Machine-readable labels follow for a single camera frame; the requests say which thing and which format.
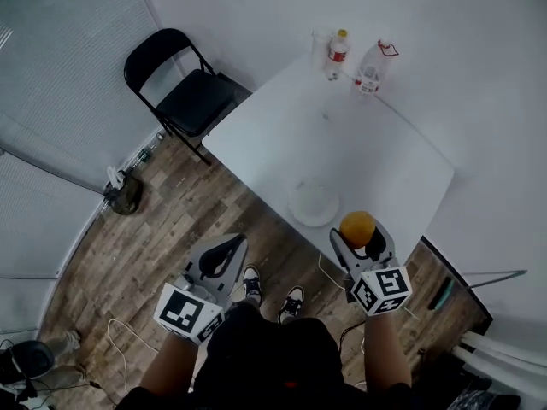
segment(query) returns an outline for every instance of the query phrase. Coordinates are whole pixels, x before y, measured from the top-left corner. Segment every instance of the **white table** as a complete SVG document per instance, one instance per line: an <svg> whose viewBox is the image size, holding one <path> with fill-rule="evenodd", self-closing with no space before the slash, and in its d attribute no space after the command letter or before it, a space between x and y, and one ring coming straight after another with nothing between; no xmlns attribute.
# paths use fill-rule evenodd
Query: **white table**
<svg viewBox="0 0 547 410"><path fill-rule="evenodd" d="M332 262L329 241L349 211L367 210L393 237L403 264L437 211L453 167L378 98L352 96L303 56L268 81L203 139L203 145ZM335 187L340 209L310 228L288 208L287 190L316 177Z"/></svg>

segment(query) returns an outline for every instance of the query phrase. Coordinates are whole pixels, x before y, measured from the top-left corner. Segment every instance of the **orange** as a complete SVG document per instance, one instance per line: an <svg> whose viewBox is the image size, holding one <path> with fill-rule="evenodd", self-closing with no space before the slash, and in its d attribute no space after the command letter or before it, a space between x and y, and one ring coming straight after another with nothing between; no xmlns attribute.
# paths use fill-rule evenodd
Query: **orange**
<svg viewBox="0 0 547 410"><path fill-rule="evenodd" d="M340 233L353 249L365 246L376 229L374 217L366 211L354 211L344 216L340 222Z"/></svg>

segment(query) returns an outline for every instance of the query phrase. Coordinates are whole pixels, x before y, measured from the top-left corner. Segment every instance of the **black folding chair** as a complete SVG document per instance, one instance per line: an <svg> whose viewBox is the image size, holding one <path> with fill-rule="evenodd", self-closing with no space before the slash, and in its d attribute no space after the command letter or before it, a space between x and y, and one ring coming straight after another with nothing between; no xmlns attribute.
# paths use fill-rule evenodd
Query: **black folding chair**
<svg viewBox="0 0 547 410"><path fill-rule="evenodd" d="M167 59L190 47L199 58L201 70L188 74L156 107L140 93L144 83ZM161 29L146 39L127 58L124 77L131 90L150 108L165 131L179 137L192 152L211 165L197 147L182 135L195 137L218 117L222 110L234 101L233 88L216 77L213 68L197 51L190 39L177 29Z"/></svg>

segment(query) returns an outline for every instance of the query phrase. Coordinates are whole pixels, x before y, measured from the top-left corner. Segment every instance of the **plastic bottle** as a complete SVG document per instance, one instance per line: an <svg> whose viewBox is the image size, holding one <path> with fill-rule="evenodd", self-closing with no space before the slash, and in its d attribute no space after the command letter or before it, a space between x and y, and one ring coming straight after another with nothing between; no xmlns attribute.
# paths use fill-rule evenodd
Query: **plastic bottle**
<svg viewBox="0 0 547 410"><path fill-rule="evenodd" d="M348 33L344 29L340 29L336 37L331 41L325 65L325 73L329 80L338 79L342 71L342 63L350 49L346 42L347 37Z"/></svg>
<svg viewBox="0 0 547 410"><path fill-rule="evenodd" d="M356 89L360 94L374 94L384 80L387 68L399 54L395 46L384 39L368 49L357 71Z"/></svg>

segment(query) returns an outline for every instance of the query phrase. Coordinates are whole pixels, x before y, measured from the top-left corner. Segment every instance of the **chair seat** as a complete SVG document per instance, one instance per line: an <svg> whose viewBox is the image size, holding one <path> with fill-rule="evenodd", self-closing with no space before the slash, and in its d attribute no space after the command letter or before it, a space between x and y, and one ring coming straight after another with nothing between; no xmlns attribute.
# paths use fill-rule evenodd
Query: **chair seat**
<svg viewBox="0 0 547 410"><path fill-rule="evenodd" d="M201 134L233 100L233 88L222 79L201 70L186 76L156 109L181 131Z"/></svg>

